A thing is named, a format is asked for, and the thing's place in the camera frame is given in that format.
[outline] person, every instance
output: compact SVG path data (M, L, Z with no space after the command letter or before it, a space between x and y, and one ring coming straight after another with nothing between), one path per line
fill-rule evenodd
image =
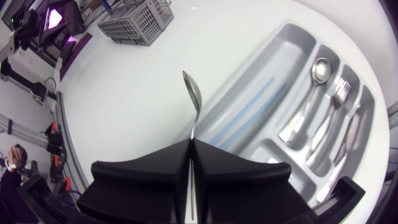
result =
M8 151L10 164L25 167L26 150L19 144ZM21 174L16 170L7 170L0 182L0 222L1 223L37 223L38 219L31 212L17 189L21 185Z

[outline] fork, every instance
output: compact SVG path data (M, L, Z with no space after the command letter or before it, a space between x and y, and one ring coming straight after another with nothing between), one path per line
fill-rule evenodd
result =
M329 107L327 116L312 137L311 148L308 151L307 156L305 157L306 164L308 166L312 166L315 162L315 158L320 152L320 150L318 149L321 148L319 147L319 144L321 143L321 141L323 141L323 139L326 139L332 117L335 111L338 110L338 108L340 108L346 101L350 89L351 85L346 80L344 80L344 78L340 78L333 93L333 96L331 97L331 105Z

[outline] white table surface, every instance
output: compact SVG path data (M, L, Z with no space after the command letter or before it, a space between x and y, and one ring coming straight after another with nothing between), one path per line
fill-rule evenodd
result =
M384 180L389 127L379 84L355 43L295 1L174 0L171 8L173 21L150 47L115 44L91 25L93 38L58 83L88 181L93 181L90 167L95 161L135 159L187 138L188 130L181 133L195 109L182 70L198 83L205 107L251 52L290 19L343 55L376 100L368 145L353 177L366 193L346 219L364 223Z

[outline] blue strip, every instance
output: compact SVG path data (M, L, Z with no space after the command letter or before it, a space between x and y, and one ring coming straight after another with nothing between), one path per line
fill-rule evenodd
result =
M268 83L262 87L262 89L254 96L254 98L241 110L238 115L219 133L217 136L210 141L209 144L214 146L217 142L224 137L226 133L250 110L250 108L256 103L256 101L262 96L262 94L267 90L269 85L274 81L275 77L272 77Z
M249 121L247 121L246 124L242 126L234 135L232 135L221 147L220 149L225 150L233 141L235 141L252 123L268 108L269 105L276 99L276 97L281 93L281 91L285 88L285 85L283 85L275 94L272 96L267 103L262 106L256 114L253 115L253 117L250 118Z

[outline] spoon handle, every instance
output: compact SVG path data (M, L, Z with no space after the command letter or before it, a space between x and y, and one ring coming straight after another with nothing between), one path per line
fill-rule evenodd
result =
M303 100L301 107L296 111L296 113L292 116L289 122L285 125L283 130L279 133L279 137L284 142L293 141L296 135L300 132L304 124L304 121L310 112L310 107L314 92L315 92L315 85L312 85L309 93Z

